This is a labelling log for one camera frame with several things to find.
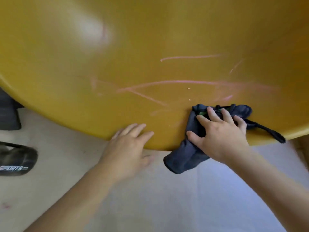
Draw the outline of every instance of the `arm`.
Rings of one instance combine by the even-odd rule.
[[[152,156],[142,156],[145,143],[154,134],[147,132],[138,136],[145,126],[133,124],[118,131],[99,163],[25,232],[83,231],[110,189],[116,183],[133,177],[152,161]]]
[[[237,116],[234,120],[222,109],[222,121],[212,108],[211,119],[197,116],[207,135],[200,138],[188,132],[188,138],[204,152],[230,167],[267,204],[288,232],[309,231],[309,191],[253,152],[246,141],[246,123]]]

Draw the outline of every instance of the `person's right arm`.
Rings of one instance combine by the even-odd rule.
[[[309,191],[277,170],[254,152],[246,140],[246,123],[237,116],[238,127],[229,112],[222,109],[221,120],[212,108],[211,119],[197,119],[207,135],[200,138],[188,132],[188,139],[214,160],[226,164],[268,205],[288,232],[309,231]]]

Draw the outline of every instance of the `beige floor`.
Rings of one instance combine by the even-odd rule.
[[[0,177],[1,232],[24,230],[98,161],[106,143],[27,109],[20,116],[23,128],[0,131],[0,140],[33,146],[39,159],[24,176]],[[290,143],[256,149],[309,187],[308,171]],[[157,152],[152,166],[117,186],[85,230],[284,231],[263,201],[223,164],[208,160],[175,175],[164,167],[165,155]]]

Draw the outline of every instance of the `hand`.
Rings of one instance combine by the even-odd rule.
[[[153,160],[153,156],[142,156],[144,145],[154,135],[146,132],[138,136],[145,127],[131,124],[119,130],[105,148],[98,164],[108,169],[116,182],[133,177]]]
[[[197,115],[197,119],[206,130],[206,136],[201,138],[194,132],[188,131],[188,139],[200,148],[209,157],[221,163],[225,163],[249,148],[246,140],[247,124],[239,116],[234,116],[238,127],[226,109],[221,109],[223,120],[215,113],[214,109],[207,107],[209,118]]]

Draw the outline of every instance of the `yellow plastic surface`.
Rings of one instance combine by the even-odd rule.
[[[198,103],[247,104],[295,138],[309,133],[308,2],[0,0],[0,86],[104,139],[146,123],[150,149],[178,147]]]

